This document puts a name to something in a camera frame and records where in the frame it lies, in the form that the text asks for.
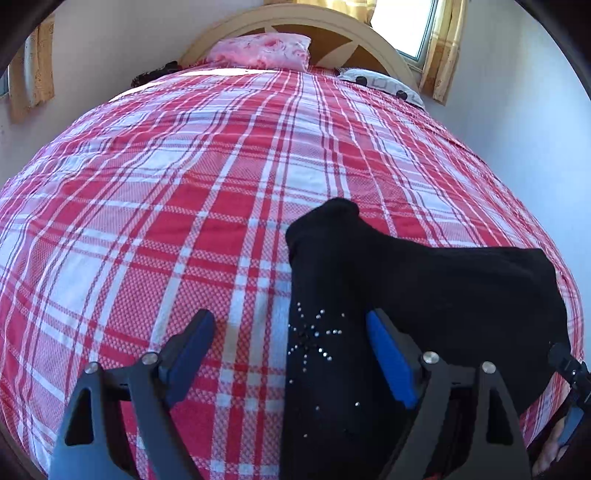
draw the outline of curtain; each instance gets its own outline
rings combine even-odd
[[[304,4],[330,8],[347,14],[350,17],[370,24],[377,0],[265,0],[265,5],[271,4]]]
[[[420,90],[445,105],[460,54],[467,0],[439,0]]]
[[[51,15],[29,35],[8,66],[8,94],[11,118],[22,122],[29,111],[54,96],[51,51],[54,16]]]

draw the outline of pillow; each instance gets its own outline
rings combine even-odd
[[[310,61],[311,39],[296,33],[260,33],[217,42],[207,61],[250,69],[288,69],[305,72]]]
[[[403,84],[400,80],[389,77],[378,72],[372,72],[365,69],[340,69],[340,80],[358,83],[367,88],[381,90],[390,93],[408,103],[425,110],[425,104],[421,96],[409,86]]]

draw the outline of white wall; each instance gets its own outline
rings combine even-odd
[[[591,100],[560,49],[514,0],[472,0],[447,105],[427,109],[554,239],[583,297],[591,355]]]
[[[262,0],[66,0],[56,11],[56,97],[14,125],[0,99],[0,186],[81,114],[180,57],[205,28]]]

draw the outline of red plaid bedspread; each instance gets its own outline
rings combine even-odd
[[[555,245],[427,113],[322,70],[211,68],[88,112],[0,191],[0,421],[44,469],[86,362],[129,365],[207,308],[213,348],[173,418],[205,478],[277,478],[284,233],[330,197],[426,245],[542,248],[582,357],[579,294]],[[566,393],[553,379],[521,419],[526,442]]]

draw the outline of headboard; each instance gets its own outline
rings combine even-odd
[[[370,26],[340,12],[312,5],[266,5],[230,17],[199,35],[179,63],[188,67],[205,58],[223,38],[272,31],[310,37],[311,65],[374,70],[417,89],[404,59]]]

